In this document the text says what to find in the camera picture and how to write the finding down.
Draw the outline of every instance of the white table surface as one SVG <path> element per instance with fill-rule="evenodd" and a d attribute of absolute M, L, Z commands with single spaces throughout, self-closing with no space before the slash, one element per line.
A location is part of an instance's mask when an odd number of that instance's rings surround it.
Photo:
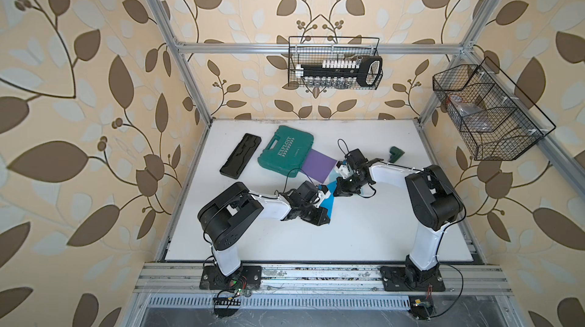
<path fill-rule="evenodd" d="M 405 151 L 397 164 L 422 168 L 431 164 L 413 121 L 215 121 L 193 177 L 179 221 L 174 229 L 166 260 L 204 260 L 211 255 L 202 239 L 197 213 L 209 201 L 236 181 L 252 192 L 282 191 L 285 176 L 266 170 L 258 156 L 279 125 L 314 135 L 313 149 L 342 160 L 337 139 L 349 150 L 359 148 L 368 159 L 388 159 L 391 146 Z M 245 133 L 262 139 L 238 180 L 223 176 L 219 169 Z M 287 189 L 299 186 L 307 177 L 289 178 Z M 256 219 L 238 241 L 240 258 L 257 261 L 403 261 L 410 252 L 418 220 L 406 189 L 377 183 L 370 199 L 337 197 L 331 223 L 316 227 L 300 218 L 291 221 Z M 364 190 L 368 195 L 369 188 Z M 458 225 L 449 227 L 439 250 L 439 260 L 471 261 Z"/>

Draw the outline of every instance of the green toolbox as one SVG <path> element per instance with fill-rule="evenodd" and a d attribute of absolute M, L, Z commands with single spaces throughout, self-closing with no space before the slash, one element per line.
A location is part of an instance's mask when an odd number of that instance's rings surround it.
<path fill-rule="evenodd" d="M 281 125 L 258 157 L 258 163 L 265 169 L 296 177 L 299 170 L 293 169 L 303 166 L 312 145 L 312 134 Z"/>

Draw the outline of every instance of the purple paper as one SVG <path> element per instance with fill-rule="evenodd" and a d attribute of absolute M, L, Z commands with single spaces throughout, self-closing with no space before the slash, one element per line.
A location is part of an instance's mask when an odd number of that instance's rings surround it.
<path fill-rule="evenodd" d="M 324 155 L 314 149 L 309 151 L 305 162 L 303 163 L 303 171 L 320 183 L 325 183 L 329 173 L 335 167 L 336 159 Z"/>

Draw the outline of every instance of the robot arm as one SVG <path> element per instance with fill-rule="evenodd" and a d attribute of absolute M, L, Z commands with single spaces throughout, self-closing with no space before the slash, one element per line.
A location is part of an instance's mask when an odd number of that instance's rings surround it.
<path fill-rule="evenodd" d="M 334 196 L 352 196 L 361 192 L 363 185 L 376 182 L 406 188 L 419 221 L 415 242 L 406 257 L 406 276 L 411 283 L 422 284 L 436 273 L 438 251 L 444 231 L 463 210 L 463 204 L 443 170 L 437 165 L 423 171 L 406 169 L 393 164 L 377 164 L 380 159 L 368 161 L 359 149 L 346 155 L 349 171 L 343 169 L 338 177 Z"/>
<path fill-rule="evenodd" d="M 236 242 L 256 218 L 288 221 L 300 217 L 317 226 L 327 224 L 327 209 L 320 205 L 330 195 L 327 186 L 316 187 L 309 181 L 278 196 L 250 193 L 243 183 L 237 182 L 204 206 L 197 219 L 204 237 L 207 233 L 211 239 L 212 254 L 220 271 L 228 276 L 241 265 Z M 236 213 L 232 214 L 228 206 Z"/>

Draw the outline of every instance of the wire basket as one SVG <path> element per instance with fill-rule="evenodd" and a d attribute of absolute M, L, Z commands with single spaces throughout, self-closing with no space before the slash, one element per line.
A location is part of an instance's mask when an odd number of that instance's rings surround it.
<path fill-rule="evenodd" d="M 379 38 L 289 37 L 289 83 L 307 89 L 375 90 L 382 79 Z"/>
<path fill-rule="evenodd" d="M 546 125 L 528 116 L 519 98 L 509 95 L 493 79 L 484 59 L 480 65 L 459 65 L 433 76 L 433 91 L 459 130 L 474 160 L 512 161 L 556 128 L 546 114 L 503 73 L 537 109 Z"/>

